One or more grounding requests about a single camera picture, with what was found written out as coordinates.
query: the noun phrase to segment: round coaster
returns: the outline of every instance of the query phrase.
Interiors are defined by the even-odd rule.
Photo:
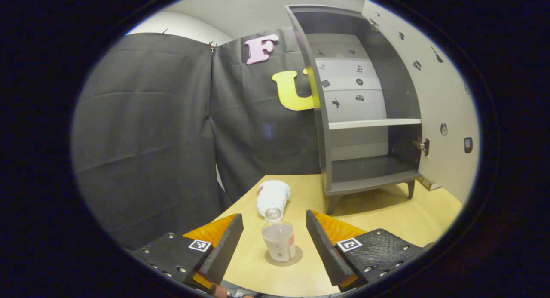
[[[266,253],[263,255],[266,259],[266,261],[272,265],[276,265],[279,267],[286,267],[287,265],[293,265],[302,259],[304,257],[304,252],[302,249],[300,249],[298,246],[296,246],[296,256],[291,259],[290,261],[276,261],[275,259],[271,258],[271,255],[269,255],[269,251],[266,250]]]

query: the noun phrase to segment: pink letter f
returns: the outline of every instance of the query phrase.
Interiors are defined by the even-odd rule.
[[[253,63],[258,63],[259,61],[267,61],[269,59],[269,55],[263,53],[263,50],[265,49],[268,52],[273,51],[273,42],[279,40],[279,36],[273,34],[269,36],[263,36],[255,39],[250,39],[246,41],[244,44],[248,45],[248,51],[249,51],[249,59],[246,60],[246,63],[248,65]]]

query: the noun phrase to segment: cabinet leg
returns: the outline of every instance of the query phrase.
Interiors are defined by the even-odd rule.
[[[344,195],[336,195],[336,196],[330,196],[330,203],[328,204],[328,211],[327,215],[331,215],[332,212],[334,212],[334,208],[336,208],[336,205],[338,202],[340,202],[340,198],[342,198]]]
[[[409,185],[409,199],[411,199],[411,198],[413,197],[413,193],[414,193],[414,181],[415,181],[415,180],[412,180],[412,181],[407,182],[407,184]]]

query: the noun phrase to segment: table surface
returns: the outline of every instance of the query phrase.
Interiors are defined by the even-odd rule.
[[[294,239],[304,251],[296,264],[277,267],[264,254],[267,247],[261,227],[265,220],[256,210],[257,187],[268,180],[289,184],[291,196],[284,220],[294,227]],[[264,294],[277,296],[321,296],[340,292],[332,286],[306,229],[306,210],[326,213],[321,175],[266,175],[218,218],[241,213],[244,230],[229,263],[224,280]],[[418,181],[414,196],[407,198],[407,184],[344,196],[331,216],[366,231],[383,228],[423,247],[436,241],[460,212],[462,205],[443,188],[429,192]]]

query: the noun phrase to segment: door latch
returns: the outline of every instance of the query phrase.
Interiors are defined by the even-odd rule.
[[[424,143],[422,142],[422,138],[418,138],[417,140],[413,141],[412,144],[419,150],[424,151],[424,156],[428,156],[428,153],[430,152],[430,140],[426,139]]]

